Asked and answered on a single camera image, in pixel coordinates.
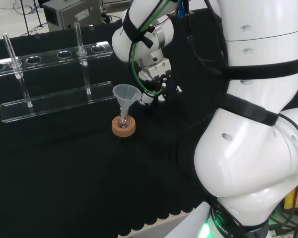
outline black table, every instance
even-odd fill
[[[180,132],[214,110],[225,82],[212,78],[186,43],[184,24],[172,19],[175,36],[163,49],[184,93],[163,105],[130,114],[136,133],[126,139],[111,131],[119,114],[116,100],[11,123],[0,121],[0,238],[115,238],[139,230],[202,202],[191,183],[170,164],[170,145]],[[121,21],[84,28],[84,44],[109,41]],[[216,27],[207,10],[195,12],[197,52],[218,59]],[[76,45],[66,30],[11,40],[17,56]],[[0,59],[7,58],[0,40]],[[134,84],[128,64],[112,55],[89,61],[91,84],[111,80]],[[78,63],[25,72],[31,96],[83,86]],[[0,77],[0,104],[22,99],[18,82]],[[292,103],[298,104],[298,98]],[[191,131],[179,156],[191,161],[205,123]]]

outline gray device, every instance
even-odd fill
[[[129,2],[130,0],[101,0],[102,6],[110,6],[116,3]]]
[[[75,22],[81,27],[102,24],[99,0],[51,0],[43,9],[50,32],[74,28]]]

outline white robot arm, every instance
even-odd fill
[[[123,12],[124,26],[113,35],[112,44],[117,57],[125,62],[138,60],[137,63],[142,68],[138,75],[134,76],[146,85],[146,87],[142,87],[144,93],[142,93],[142,97],[139,100],[140,105],[150,105],[156,97],[159,102],[164,102],[173,95],[182,92],[172,73],[169,59],[163,56],[160,49],[169,44],[173,38],[172,22],[169,18],[162,23],[156,21],[159,17],[175,11],[177,6],[177,0],[135,0],[128,11],[129,19],[125,19],[127,11]],[[141,29],[143,23],[151,15],[155,16],[155,21],[153,22],[154,31],[146,32],[145,37],[152,41],[152,46],[146,46],[143,41],[137,42],[134,60],[131,60],[129,57],[132,40],[129,38],[130,34],[126,34],[125,23],[130,20],[129,24],[134,25],[135,29]],[[160,90],[164,89],[163,94],[159,93],[159,88],[156,85],[160,87]]]
[[[158,2],[135,0],[129,11],[133,24],[139,27]],[[298,60],[298,0],[218,0],[218,3],[229,66]],[[170,2],[161,15],[176,7],[176,3]],[[153,47],[148,49],[139,42],[136,59],[171,42],[171,21],[165,21],[162,28],[165,43],[159,44],[158,34],[146,33]],[[115,32],[113,48],[122,61],[128,61],[130,45],[131,40],[122,28]],[[297,90],[298,73],[231,80],[227,93],[279,114]],[[282,114],[298,125],[298,109]],[[267,230],[270,214],[298,185],[298,131],[283,118],[268,126],[220,108],[197,145],[195,169],[205,189],[218,197],[219,203],[240,224],[250,227],[249,234],[253,227],[263,231],[256,237],[270,237]],[[209,226],[216,238],[230,234],[226,230],[221,232],[223,227],[212,221],[212,215]]]

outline glass test tube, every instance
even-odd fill
[[[11,58],[10,66],[13,68],[15,77],[16,77],[16,79],[18,79],[18,81],[20,83],[22,94],[23,94],[23,96],[26,100],[26,103],[27,103],[28,107],[30,108],[33,105],[32,105],[32,102],[31,102],[31,99],[30,99],[30,96],[29,96],[29,92],[28,92],[28,90],[26,88],[26,85],[25,85],[25,82],[24,82],[23,71],[20,68],[20,64],[19,64],[19,62],[18,62],[18,60],[15,56],[15,53],[14,53],[14,50],[13,50],[9,35],[7,33],[4,33],[3,34],[3,39],[4,39],[6,49],[8,51],[8,54]]]
[[[83,39],[81,37],[79,22],[74,23],[74,25],[75,25],[76,40],[77,40],[77,46],[78,46],[77,55],[78,56],[84,56],[84,55],[87,54],[87,51],[84,49]],[[87,62],[86,59],[81,59],[79,61],[79,63],[82,65],[82,69],[83,69],[83,78],[84,78],[84,82],[85,82],[86,92],[87,92],[88,95],[90,95],[91,90],[90,90],[88,68],[87,68],[88,62]]]
[[[79,22],[75,22],[74,25],[75,25],[76,40],[77,40],[77,45],[78,45],[77,54],[79,56],[84,56],[84,55],[86,55],[87,51],[84,49],[83,39],[81,37]]]

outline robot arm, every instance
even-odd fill
[[[139,28],[158,3],[159,0],[134,0],[129,10],[129,17],[134,26]],[[170,1],[160,13],[158,18],[175,11],[176,9],[177,3]],[[125,19],[126,13],[127,11],[123,12],[122,19]],[[156,30],[153,33],[146,32],[145,36],[153,42],[153,46],[149,49],[143,42],[138,42],[135,60],[139,60],[147,55],[150,55],[150,53],[168,45],[172,41],[174,32],[171,20],[167,19],[160,26],[162,29],[162,34],[164,35],[163,42],[161,42],[162,37],[159,38],[161,33],[157,32]],[[113,49],[121,61],[128,62],[131,43],[132,41],[128,38],[123,27],[114,33],[112,38]]]
[[[129,11],[132,23],[139,27],[158,2],[135,0]],[[298,0],[218,0],[218,3],[229,66],[298,60]],[[160,15],[176,7],[175,2],[170,2]],[[164,44],[159,43],[156,32],[147,32],[153,46],[149,49],[139,42],[135,59],[143,59],[171,42],[171,21],[165,21],[162,28]],[[122,61],[128,61],[131,43],[123,28],[115,32],[113,48]],[[261,80],[231,80],[227,93],[279,114],[297,89],[298,73]],[[283,114],[298,124],[298,109]],[[276,205],[298,185],[298,132],[281,118],[274,126],[268,126],[218,109],[197,145],[195,169],[206,190],[218,197],[239,224],[259,230],[267,227],[267,219]],[[212,216],[209,225],[213,236],[225,236]],[[265,228],[260,238],[270,237],[267,232]]]

